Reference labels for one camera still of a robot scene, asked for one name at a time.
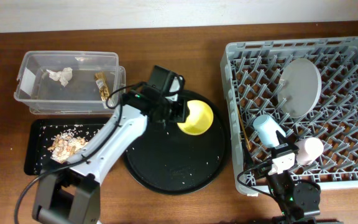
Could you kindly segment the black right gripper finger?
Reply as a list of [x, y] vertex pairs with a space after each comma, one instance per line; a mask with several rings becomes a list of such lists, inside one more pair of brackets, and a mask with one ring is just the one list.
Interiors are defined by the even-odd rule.
[[244, 167], [246, 169], [251, 168], [254, 165], [254, 162], [249, 151], [249, 143], [246, 140], [242, 141], [242, 149], [244, 155]]
[[275, 133], [277, 135], [279, 145], [286, 144], [288, 142], [287, 138], [279, 130], [277, 130]]

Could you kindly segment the wooden chopstick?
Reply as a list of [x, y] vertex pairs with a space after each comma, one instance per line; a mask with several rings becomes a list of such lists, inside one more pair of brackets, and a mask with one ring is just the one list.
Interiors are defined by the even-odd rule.
[[240, 124], [240, 127], [241, 127], [241, 131], [244, 135], [244, 141], [246, 143], [246, 148], [248, 150], [248, 152], [250, 152], [251, 150], [251, 147], [250, 147], [250, 143], [249, 143], [249, 139], [247, 137], [247, 133], [246, 133], [246, 129], [245, 129], [245, 126], [244, 126], [244, 122], [242, 120], [242, 116], [241, 116], [241, 112], [240, 112], [240, 109], [239, 109], [239, 106], [236, 107], [237, 108], [237, 115], [238, 115], [238, 118], [239, 118], [239, 124]]

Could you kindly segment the light blue cup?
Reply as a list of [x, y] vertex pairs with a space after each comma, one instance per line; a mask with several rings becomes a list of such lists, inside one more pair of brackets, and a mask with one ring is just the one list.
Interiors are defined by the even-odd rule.
[[253, 128], [257, 131], [257, 135], [262, 144], [267, 148], [276, 147], [279, 145], [276, 131], [279, 131], [284, 137], [286, 136], [285, 131], [269, 114], [263, 114], [256, 117], [252, 125]]

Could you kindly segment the pink cup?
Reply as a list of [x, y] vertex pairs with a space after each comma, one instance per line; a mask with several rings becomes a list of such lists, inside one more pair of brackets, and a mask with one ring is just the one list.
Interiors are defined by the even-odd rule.
[[308, 166], [315, 161], [324, 150], [323, 142], [314, 137], [302, 139], [295, 143], [299, 148], [296, 161], [302, 166]]

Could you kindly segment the yellow bowl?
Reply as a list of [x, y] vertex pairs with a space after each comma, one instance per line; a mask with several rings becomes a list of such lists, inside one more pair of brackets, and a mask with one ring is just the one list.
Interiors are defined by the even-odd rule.
[[214, 119], [214, 113], [209, 104], [201, 100], [190, 100], [187, 102], [187, 107], [190, 113], [184, 123], [177, 123], [178, 128], [192, 136], [205, 133]]

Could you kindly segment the grey plate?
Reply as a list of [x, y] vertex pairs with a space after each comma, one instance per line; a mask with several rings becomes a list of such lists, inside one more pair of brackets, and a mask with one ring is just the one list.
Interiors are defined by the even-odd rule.
[[308, 114], [317, 104], [321, 89], [321, 74], [313, 62], [299, 58], [290, 62], [280, 76], [282, 89], [278, 92], [282, 111], [291, 118]]

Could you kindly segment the gold foil wrapper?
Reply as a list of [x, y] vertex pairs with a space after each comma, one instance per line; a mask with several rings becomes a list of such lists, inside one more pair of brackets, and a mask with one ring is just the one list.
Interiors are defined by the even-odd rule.
[[99, 89], [99, 94], [103, 101], [106, 101], [108, 96], [110, 95], [107, 78], [104, 72], [98, 72], [94, 74], [94, 80]]

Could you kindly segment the white tissue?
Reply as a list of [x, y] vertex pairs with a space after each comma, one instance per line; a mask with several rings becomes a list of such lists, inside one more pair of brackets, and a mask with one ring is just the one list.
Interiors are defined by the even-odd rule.
[[47, 70], [49, 73], [49, 78], [56, 82], [60, 82], [60, 84], [66, 87], [69, 81], [73, 77], [73, 69], [71, 67], [64, 68], [62, 71], [54, 72], [51, 70]]

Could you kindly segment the food scraps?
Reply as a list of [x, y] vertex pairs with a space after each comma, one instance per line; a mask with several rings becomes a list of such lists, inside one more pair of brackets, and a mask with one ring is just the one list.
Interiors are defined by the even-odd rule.
[[84, 137], [76, 136], [75, 133], [69, 131], [54, 136], [52, 140], [47, 150], [52, 153], [51, 159], [59, 163], [64, 163], [88, 143]]

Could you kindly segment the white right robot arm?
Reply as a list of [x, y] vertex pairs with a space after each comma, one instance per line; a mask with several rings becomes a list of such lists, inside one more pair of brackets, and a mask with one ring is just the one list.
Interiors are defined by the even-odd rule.
[[273, 224], [313, 223], [320, 214], [321, 187], [309, 180], [293, 180], [288, 170], [296, 165], [299, 147], [280, 131], [275, 132], [279, 145], [272, 148], [270, 170], [266, 174], [268, 189], [282, 214]]

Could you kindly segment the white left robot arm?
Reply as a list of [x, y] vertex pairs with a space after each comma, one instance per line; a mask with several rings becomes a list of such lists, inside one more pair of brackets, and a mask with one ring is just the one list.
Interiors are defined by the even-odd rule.
[[43, 170], [34, 220], [98, 223], [101, 185], [119, 158], [139, 184], [154, 192], [183, 195], [204, 188], [224, 169], [231, 151], [229, 129], [217, 107], [211, 110], [209, 129], [190, 135], [176, 123], [153, 123], [138, 109], [119, 108], [66, 164], [53, 162]]

